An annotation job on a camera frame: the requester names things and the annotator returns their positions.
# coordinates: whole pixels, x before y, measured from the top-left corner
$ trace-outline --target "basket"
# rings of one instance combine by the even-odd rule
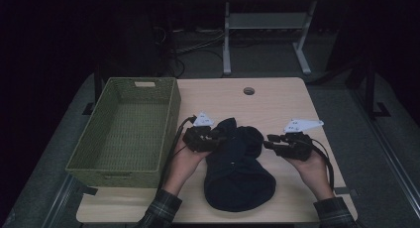
[[[109,78],[65,170],[89,186],[158,187],[180,101],[175,78]]]

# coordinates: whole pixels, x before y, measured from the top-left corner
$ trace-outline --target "black fabric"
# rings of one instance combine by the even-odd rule
[[[256,158],[262,152],[263,135],[254,127],[237,128],[235,118],[216,127],[228,140],[206,158],[204,193],[208,203],[219,210],[240,212],[270,200],[275,178]]]

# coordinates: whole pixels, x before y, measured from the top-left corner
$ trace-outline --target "table surface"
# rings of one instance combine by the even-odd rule
[[[179,79],[177,82],[182,98],[178,124],[204,111],[215,121],[215,125],[235,117],[238,126],[256,127],[266,136],[284,134],[283,128],[292,118],[319,119],[300,78]],[[245,87],[253,88],[255,94],[246,95]],[[345,187],[323,128],[304,133],[324,145],[334,168],[335,187]],[[202,161],[179,195],[183,202],[174,222],[317,222],[318,216],[312,205],[316,198],[296,169],[267,149],[262,149],[258,161],[276,179],[276,192],[270,201],[256,209],[238,213],[212,208],[203,193],[206,163]],[[143,217],[155,193],[156,190],[150,188],[98,187],[96,195],[83,195],[76,217],[83,223],[137,222]],[[341,196],[356,219],[358,214],[350,196]]]

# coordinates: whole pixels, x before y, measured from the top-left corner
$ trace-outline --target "grommet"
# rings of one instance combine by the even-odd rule
[[[246,88],[244,88],[244,93],[247,94],[247,95],[254,95],[254,93],[256,93],[256,91],[251,87],[246,87]]]

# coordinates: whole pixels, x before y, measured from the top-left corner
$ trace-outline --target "human hand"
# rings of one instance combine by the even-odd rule
[[[287,159],[299,172],[303,182],[311,189],[318,200],[335,197],[327,178],[327,169],[324,159],[312,151],[306,162]]]
[[[210,152],[192,152],[182,141],[182,134],[173,152],[170,163],[169,176],[162,189],[178,196],[185,182],[192,176],[198,164],[210,154]]]

